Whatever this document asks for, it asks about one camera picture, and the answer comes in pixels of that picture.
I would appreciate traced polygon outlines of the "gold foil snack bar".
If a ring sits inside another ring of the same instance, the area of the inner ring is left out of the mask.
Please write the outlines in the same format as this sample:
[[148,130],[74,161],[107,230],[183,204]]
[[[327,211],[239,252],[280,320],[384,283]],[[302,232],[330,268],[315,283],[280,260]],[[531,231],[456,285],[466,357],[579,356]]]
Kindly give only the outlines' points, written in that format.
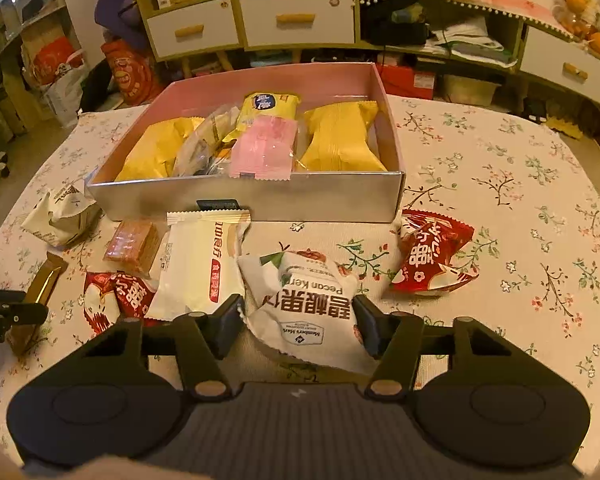
[[[24,301],[38,302],[48,309],[50,295],[61,274],[63,274],[67,268],[67,261],[52,252],[48,252],[46,254],[46,260],[38,269],[38,273],[35,274],[35,277],[26,292]],[[27,352],[32,344],[34,336],[38,332],[38,328],[42,324],[12,326],[6,334],[6,341],[15,356],[23,356]]]

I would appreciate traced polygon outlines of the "white long snack packet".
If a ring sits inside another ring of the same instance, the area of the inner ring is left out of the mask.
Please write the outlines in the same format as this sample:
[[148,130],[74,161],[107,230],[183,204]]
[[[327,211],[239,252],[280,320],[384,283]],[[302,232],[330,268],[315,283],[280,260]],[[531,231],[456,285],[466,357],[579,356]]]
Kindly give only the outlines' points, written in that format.
[[172,211],[164,265],[147,316],[172,321],[180,315],[211,314],[233,295],[245,293],[237,259],[250,211]]

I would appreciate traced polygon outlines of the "white pecan kernel bag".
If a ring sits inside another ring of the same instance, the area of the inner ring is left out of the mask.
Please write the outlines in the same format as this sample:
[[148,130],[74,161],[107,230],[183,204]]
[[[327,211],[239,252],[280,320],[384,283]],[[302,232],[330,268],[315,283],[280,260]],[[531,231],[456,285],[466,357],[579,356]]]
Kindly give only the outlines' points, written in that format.
[[315,250],[242,255],[238,266],[254,306],[248,330],[268,348],[297,361],[368,375],[352,300],[358,278]]

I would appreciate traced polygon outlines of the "red and white candy bag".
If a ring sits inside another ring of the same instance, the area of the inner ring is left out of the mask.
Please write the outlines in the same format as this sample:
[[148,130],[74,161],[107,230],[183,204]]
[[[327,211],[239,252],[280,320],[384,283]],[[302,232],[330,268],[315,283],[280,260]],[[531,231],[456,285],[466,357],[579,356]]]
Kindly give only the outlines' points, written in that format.
[[126,272],[87,272],[83,316],[99,335],[119,318],[146,318],[156,288],[151,281]]

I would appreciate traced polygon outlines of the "white brown triangular snack pack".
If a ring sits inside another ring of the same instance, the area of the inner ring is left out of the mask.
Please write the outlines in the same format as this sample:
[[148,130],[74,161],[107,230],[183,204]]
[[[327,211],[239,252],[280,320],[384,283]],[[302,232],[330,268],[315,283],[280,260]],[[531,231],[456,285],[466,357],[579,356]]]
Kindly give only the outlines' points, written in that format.
[[21,227],[53,248],[65,248],[91,227],[100,213],[94,198],[74,183],[48,190]]

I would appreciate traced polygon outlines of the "brown wafer snack packet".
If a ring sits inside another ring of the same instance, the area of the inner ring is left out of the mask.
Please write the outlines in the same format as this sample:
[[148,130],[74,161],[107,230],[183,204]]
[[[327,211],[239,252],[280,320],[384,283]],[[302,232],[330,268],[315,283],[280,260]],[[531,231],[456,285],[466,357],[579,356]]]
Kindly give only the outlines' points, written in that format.
[[104,260],[117,264],[123,270],[148,275],[160,240],[154,222],[123,220],[107,245]]

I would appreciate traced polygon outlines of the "clear transparent snack packet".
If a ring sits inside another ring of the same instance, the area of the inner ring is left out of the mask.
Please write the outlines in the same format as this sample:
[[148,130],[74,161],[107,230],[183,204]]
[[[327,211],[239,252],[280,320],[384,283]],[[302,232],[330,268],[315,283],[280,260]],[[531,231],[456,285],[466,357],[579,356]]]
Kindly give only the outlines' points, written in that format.
[[178,151],[172,176],[189,177],[203,172],[223,139],[234,130],[238,115],[237,106],[222,105],[204,118]]

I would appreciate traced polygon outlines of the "large yellow snack pack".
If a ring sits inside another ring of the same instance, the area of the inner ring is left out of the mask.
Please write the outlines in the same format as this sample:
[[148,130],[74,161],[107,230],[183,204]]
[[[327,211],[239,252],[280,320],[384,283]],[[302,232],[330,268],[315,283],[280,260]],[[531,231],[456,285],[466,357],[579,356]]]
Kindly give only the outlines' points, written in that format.
[[126,156],[116,181],[162,179],[172,176],[176,156],[203,117],[178,117],[155,122]]

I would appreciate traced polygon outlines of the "pink snack packet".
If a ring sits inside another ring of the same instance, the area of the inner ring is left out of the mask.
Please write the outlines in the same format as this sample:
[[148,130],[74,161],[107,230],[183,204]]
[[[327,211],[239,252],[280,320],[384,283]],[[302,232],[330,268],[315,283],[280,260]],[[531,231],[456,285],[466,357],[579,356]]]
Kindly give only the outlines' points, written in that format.
[[294,119],[259,116],[230,151],[231,178],[288,181],[294,166]]

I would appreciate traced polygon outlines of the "yellow chips bag blue logo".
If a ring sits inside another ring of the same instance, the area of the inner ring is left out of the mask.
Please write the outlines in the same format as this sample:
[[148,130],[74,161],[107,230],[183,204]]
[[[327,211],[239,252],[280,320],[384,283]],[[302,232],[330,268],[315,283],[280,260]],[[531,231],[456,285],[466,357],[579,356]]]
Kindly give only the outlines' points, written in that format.
[[284,119],[296,118],[300,96],[294,93],[252,92],[245,97],[234,129],[223,138],[224,143],[236,141],[259,116]]

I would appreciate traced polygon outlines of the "floral tablecloth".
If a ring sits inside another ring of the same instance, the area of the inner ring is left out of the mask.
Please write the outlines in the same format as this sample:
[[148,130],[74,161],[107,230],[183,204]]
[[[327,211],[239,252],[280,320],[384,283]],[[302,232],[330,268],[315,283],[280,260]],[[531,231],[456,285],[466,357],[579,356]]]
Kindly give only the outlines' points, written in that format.
[[[557,133],[483,108],[390,96],[407,171],[401,207],[439,211],[475,228],[453,259],[479,276],[438,298],[390,296],[401,263],[398,225],[255,222],[244,254],[283,249],[320,252],[351,271],[382,310],[413,312],[429,325],[468,315],[578,387],[591,425],[575,460],[583,471],[600,464],[600,196]],[[20,195],[0,229],[0,288],[26,289],[47,246],[21,223],[58,184],[82,183],[110,154],[146,106],[83,115]],[[50,316],[22,360],[0,344],[0,448],[21,460],[8,435],[6,408],[30,379],[94,336],[84,315],[87,270],[102,272],[117,223],[100,220],[91,239],[66,250],[69,263],[50,296]],[[241,382],[353,380],[339,370],[304,363],[257,344],[243,329],[220,364]]]

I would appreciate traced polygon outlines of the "pink and silver cardboard box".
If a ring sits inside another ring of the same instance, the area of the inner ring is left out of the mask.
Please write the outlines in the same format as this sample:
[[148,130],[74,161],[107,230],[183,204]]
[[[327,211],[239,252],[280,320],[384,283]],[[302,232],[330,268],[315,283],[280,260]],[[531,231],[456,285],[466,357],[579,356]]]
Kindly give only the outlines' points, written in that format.
[[245,208],[256,221],[388,223],[404,182],[375,65],[308,63],[170,84],[87,189],[114,220]]

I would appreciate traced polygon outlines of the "orange red gift bag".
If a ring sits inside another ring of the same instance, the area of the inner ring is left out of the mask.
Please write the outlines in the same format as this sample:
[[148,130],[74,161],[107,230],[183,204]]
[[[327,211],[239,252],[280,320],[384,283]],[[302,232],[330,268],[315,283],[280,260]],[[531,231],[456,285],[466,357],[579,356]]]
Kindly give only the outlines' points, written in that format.
[[134,49],[124,39],[105,42],[100,50],[126,105],[152,101],[163,92],[164,84],[151,50]]

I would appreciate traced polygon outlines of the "wooden cabinet with white drawers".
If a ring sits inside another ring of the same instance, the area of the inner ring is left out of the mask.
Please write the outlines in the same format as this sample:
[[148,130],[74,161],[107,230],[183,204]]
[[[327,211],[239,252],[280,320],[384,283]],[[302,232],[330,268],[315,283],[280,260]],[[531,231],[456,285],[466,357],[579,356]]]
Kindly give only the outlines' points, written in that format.
[[519,74],[600,104],[600,55],[555,0],[136,0],[159,62],[231,50],[406,53]]

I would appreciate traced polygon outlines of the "oranges on fruit stand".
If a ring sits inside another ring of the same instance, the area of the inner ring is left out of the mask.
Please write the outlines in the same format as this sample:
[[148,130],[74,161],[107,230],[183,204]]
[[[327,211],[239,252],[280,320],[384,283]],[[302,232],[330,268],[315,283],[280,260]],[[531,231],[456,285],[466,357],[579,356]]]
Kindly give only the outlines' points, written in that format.
[[555,0],[552,14],[566,32],[600,55],[600,0]]

